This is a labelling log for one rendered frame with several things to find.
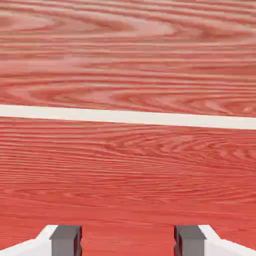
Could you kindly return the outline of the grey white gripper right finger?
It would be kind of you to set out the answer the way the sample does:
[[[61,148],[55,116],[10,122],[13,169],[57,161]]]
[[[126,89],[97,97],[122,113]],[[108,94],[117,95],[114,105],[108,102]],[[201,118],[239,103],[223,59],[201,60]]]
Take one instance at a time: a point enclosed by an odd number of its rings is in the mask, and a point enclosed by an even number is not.
[[[175,225],[174,256],[256,256],[256,250],[222,239],[208,224]]]

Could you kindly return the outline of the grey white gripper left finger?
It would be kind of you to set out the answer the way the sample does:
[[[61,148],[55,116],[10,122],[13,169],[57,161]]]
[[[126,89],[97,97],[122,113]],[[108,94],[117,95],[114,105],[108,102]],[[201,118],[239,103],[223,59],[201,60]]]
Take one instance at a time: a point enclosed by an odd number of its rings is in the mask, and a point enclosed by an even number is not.
[[[82,256],[81,225],[46,225],[37,237],[0,250],[0,256]]]

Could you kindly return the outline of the red wooden cabinet door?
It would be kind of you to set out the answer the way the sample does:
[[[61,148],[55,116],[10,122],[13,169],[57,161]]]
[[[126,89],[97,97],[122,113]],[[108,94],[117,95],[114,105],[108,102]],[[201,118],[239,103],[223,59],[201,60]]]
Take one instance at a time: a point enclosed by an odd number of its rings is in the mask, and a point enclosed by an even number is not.
[[[84,256],[173,256],[196,224],[256,250],[256,131],[0,117],[0,250],[57,224]]]
[[[256,0],[0,0],[0,104],[256,117]]]

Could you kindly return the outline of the cabinet with white frame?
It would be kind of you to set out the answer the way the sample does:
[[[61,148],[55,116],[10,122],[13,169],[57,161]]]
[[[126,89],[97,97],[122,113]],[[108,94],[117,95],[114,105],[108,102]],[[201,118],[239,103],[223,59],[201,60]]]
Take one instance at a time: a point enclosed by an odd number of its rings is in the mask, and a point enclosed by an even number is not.
[[[255,130],[256,117],[0,104],[0,117]]]

